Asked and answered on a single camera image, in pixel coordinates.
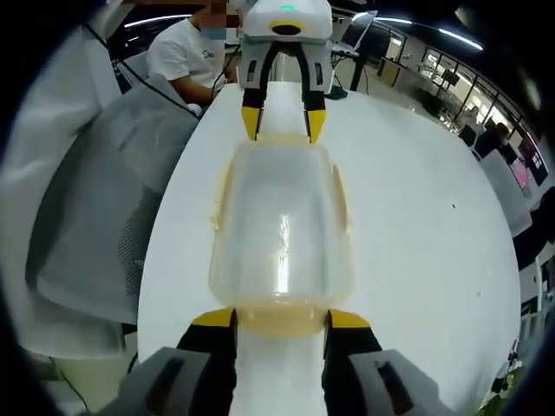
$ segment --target white t-shirt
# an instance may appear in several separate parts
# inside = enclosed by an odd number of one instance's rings
[[[148,49],[149,75],[160,74],[168,81],[184,76],[212,88],[221,75],[225,60],[225,41],[203,36],[188,19],[178,22],[153,40]],[[220,76],[216,89],[225,84]]]

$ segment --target glass wall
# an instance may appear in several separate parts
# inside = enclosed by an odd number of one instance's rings
[[[455,85],[442,78],[446,70],[454,71],[459,76]],[[453,124],[457,125],[463,111],[473,107],[478,108],[477,134],[498,123],[506,125],[511,147],[530,170],[536,183],[541,185],[547,170],[535,144],[537,140],[519,110],[494,85],[462,63],[431,48],[426,49],[419,72],[440,86],[438,96],[443,100],[447,114],[445,120],[450,128]]]
[[[462,107],[462,104],[467,102],[467,97],[470,94],[474,82],[476,81],[476,74],[469,68],[462,65],[459,65],[455,73],[459,76],[459,82],[457,82],[456,85],[449,84],[447,89],[457,98],[458,101],[460,101]],[[464,106],[464,109],[471,106],[472,105],[467,104]]]
[[[490,114],[494,100],[495,97],[490,94],[480,81],[477,81],[470,91],[465,108],[477,107],[478,117],[476,121],[478,124],[484,124],[486,117]]]
[[[437,65],[440,61],[441,54],[432,49],[428,49],[424,55],[423,65],[420,68],[420,73],[432,80],[438,76]]]
[[[385,57],[393,61],[398,61],[401,56],[402,45],[404,42],[404,38],[391,35],[388,51],[386,52]]]

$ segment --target black cable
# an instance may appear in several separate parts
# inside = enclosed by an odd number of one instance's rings
[[[333,76],[336,78],[337,83],[339,84],[339,87],[341,87],[342,89],[345,89],[345,88],[343,88],[343,84],[341,83],[341,81],[339,81],[339,78],[337,78],[337,75],[333,74]]]
[[[101,38],[101,36],[96,33],[96,31],[91,28],[87,23],[83,24],[83,27],[88,30],[88,32],[95,37],[95,39],[101,43],[101,45],[109,52],[109,47],[108,44],[106,43],[106,41],[104,41],[104,39]],[[176,100],[174,100],[172,97],[170,97],[167,94],[162,93],[159,89],[157,89],[156,87],[153,87],[152,85],[150,85],[148,82],[146,82],[145,80],[142,79],[142,77],[140,77],[135,71],[134,69],[132,69],[129,65],[127,65],[126,62],[124,62],[123,60],[119,59],[119,58],[115,58],[115,60],[120,63],[121,65],[123,65],[123,67],[125,67],[125,69],[127,71],[129,71],[131,74],[133,74],[135,77],[137,77],[137,79],[139,80],[139,82],[141,84],[143,84],[145,87],[147,87],[148,89],[153,90],[156,94],[160,95],[161,97],[165,98],[166,100],[170,101],[172,104],[174,104],[175,106],[187,111],[190,115],[192,115],[195,119],[200,120],[200,117],[195,114],[192,110],[190,110],[189,108],[179,104]]]
[[[81,396],[81,394],[77,391],[77,389],[75,388],[75,386],[73,384],[71,384],[71,382],[68,380],[68,378],[66,377],[66,374],[63,373],[63,371],[56,365],[56,362],[54,361],[54,359],[52,357],[49,357],[50,362],[52,363],[52,365],[54,366],[54,369],[56,370],[56,372],[58,373],[58,375],[60,377],[62,377],[62,379],[68,384],[69,388],[73,391],[73,393],[77,394],[77,396],[79,397],[79,399],[81,400],[81,402],[83,403],[83,405],[85,406],[85,410],[87,412],[89,412],[88,410],[88,406],[87,406],[87,402],[85,401],[85,399],[83,398],[83,396]]]
[[[131,362],[129,362],[129,367],[127,367],[127,374],[131,373],[131,371],[133,370],[133,366],[134,366],[135,362],[137,361],[137,358],[139,358],[139,353],[138,352],[135,353],[135,355],[131,359]]]
[[[214,89],[216,88],[216,84],[218,84],[219,79],[225,73],[225,70],[227,69],[227,67],[229,67],[230,64],[232,63],[233,58],[239,51],[239,48],[241,48],[241,44],[237,45],[237,47],[233,50],[232,55],[230,56],[229,60],[225,64],[224,68],[222,69],[222,72],[218,75],[218,78],[216,78],[216,81],[214,81],[214,84],[212,85],[212,92],[210,93],[210,101],[212,101],[212,99],[214,98]]]
[[[339,65],[341,62],[345,61],[346,59],[348,59],[347,56],[339,56],[338,58],[336,58],[332,63],[331,63],[331,67],[333,69],[335,69],[337,67],[337,65]]]
[[[370,95],[368,91],[368,72],[366,72],[366,65],[364,65],[364,78],[366,79],[366,95]]]

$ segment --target face mask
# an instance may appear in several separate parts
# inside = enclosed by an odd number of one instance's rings
[[[213,41],[224,41],[227,38],[227,28],[200,28],[202,36]]]

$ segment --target person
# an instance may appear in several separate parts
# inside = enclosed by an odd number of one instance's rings
[[[509,144],[509,129],[503,123],[497,123],[494,128],[486,130],[477,140],[474,151],[484,159],[494,150],[499,151],[508,165],[517,159],[517,153]]]
[[[547,243],[555,244],[555,186],[544,193],[539,208],[530,215],[532,226],[513,238],[519,270],[534,263]]]
[[[462,130],[466,125],[472,126],[477,124],[478,122],[476,120],[477,117],[478,117],[478,108],[476,106],[463,111],[462,114],[459,116],[459,119],[457,120],[460,130]]]
[[[164,76],[186,103],[209,105],[226,82],[237,82],[235,66],[225,65],[226,18],[225,4],[214,3],[159,33],[148,49],[149,75]],[[224,36],[215,39],[214,29]]]

